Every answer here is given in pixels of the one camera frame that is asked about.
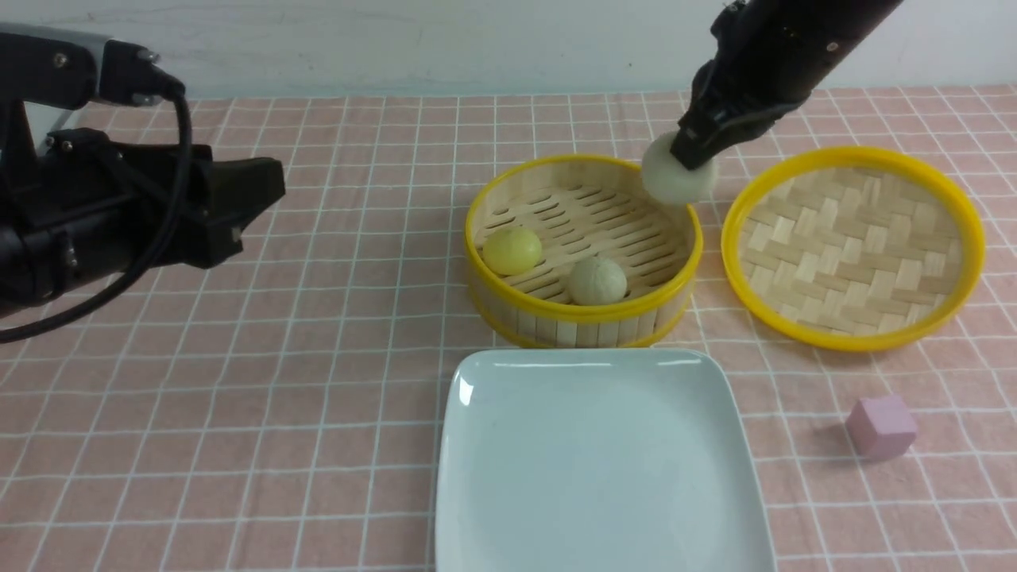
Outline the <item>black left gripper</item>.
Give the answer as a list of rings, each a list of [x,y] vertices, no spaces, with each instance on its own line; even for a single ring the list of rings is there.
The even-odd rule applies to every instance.
[[[43,307],[124,274],[149,248],[175,181],[175,145],[132,145],[102,131],[57,131],[37,155],[22,128],[2,131],[2,314]],[[201,160],[190,199],[190,265],[243,251],[247,227],[284,198],[275,158]]]

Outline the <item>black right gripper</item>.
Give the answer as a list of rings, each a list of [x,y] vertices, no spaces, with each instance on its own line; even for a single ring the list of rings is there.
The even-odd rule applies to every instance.
[[[779,84],[802,54],[798,10],[798,1],[733,1],[717,15],[710,26],[717,51],[696,73],[671,142],[671,155],[686,170],[762,137],[802,105],[806,90]]]

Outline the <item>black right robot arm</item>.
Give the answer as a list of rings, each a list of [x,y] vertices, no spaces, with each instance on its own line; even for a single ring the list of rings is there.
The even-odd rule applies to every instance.
[[[762,137],[899,6],[897,1],[733,1],[691,83],[671,155],[694,170]]]

